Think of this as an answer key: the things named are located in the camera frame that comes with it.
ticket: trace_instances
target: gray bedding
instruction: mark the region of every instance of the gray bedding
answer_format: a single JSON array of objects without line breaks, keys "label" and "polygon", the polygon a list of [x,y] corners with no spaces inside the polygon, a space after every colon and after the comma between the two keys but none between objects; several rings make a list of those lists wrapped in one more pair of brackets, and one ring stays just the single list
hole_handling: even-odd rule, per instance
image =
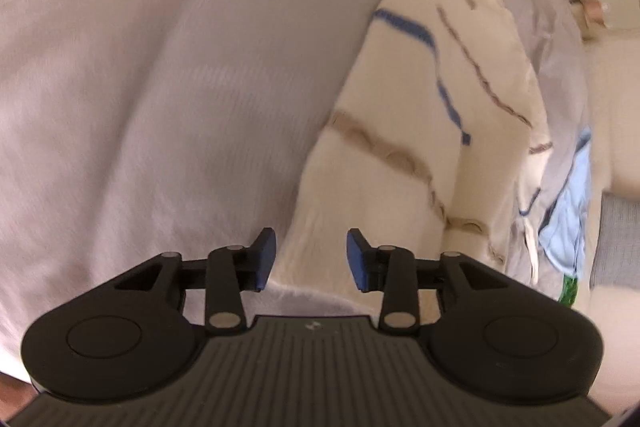
[{"label": "gray bedding", "polygon": [[603,192],[601,205],[590,286],[640,291],[640,203]]},{"label": "gray bedding", "polygon": [[[571,91],[561,1],[504,1],[543,94]],[[35,317],[159,251],[283,236],[378,2],[0,0],[0,371],[26,378]]]}]

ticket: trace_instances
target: white blanket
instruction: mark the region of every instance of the white blanket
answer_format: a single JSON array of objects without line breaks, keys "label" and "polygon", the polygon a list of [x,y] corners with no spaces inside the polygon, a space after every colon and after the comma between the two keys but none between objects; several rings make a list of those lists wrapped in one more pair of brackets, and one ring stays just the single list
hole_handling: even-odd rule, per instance
[{"label": "white blanket", "polygon": [[[374,245],[427,259],[456,250],[500,269],[514,209],[540,186],[550,148],[500,0],[383,0],[306,165],[272,291],[311,288],[375,315],[379,297],[351,281],[351,227]],[[433,311],[424,301],[423,318]]]}]

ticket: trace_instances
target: wrinkled fabric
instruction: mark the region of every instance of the wrinkled fabric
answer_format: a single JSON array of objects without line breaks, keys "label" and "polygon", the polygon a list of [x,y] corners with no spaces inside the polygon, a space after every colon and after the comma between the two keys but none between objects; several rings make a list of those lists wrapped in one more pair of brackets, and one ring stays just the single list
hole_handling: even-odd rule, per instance
[{"label": "wrinkled fabric", "polygon": [[[527,216],[520,216],[518,209],[514,212],[517,233],[511,235],[506,273],[549,296],[557,296],[562,289],[561,273],[550,269],[542,259],[538,281],[534,281],[530,256],[538,250],[536,231],[566,181],[575,144],[586,125],[586,59],[580,31],[565,0],[502,1],[513,14],[524,50],[538,76],[553,143],[540,191],[531,205],[519,209],[528,210]],[[523,241],[525,227],[532,232],[530,251]]]},{"label": "wrinkled fabric", "polygon": [[[459,251],[496,269],[512,211],[540,185],[549,141],[533,68],[501,0],[382,0],[309,156],[267,291],[311,290],[376,317],[346,232],[422,259]],[[421,319],[437,308],[421,296]]]},{"label": "wrinkled fabric", "polygon": [[566,185],[550,211],[548,223],[540,230],[540,246],[549,261],[563,274],[578,279],[584,275],[584,240],[591,197],[590,155],[591,132],[585,130]]},{"label": "wrinkled fabric", "polygon": [[0,371],[161,251],[282,240],[379,2],[0,0]]}]

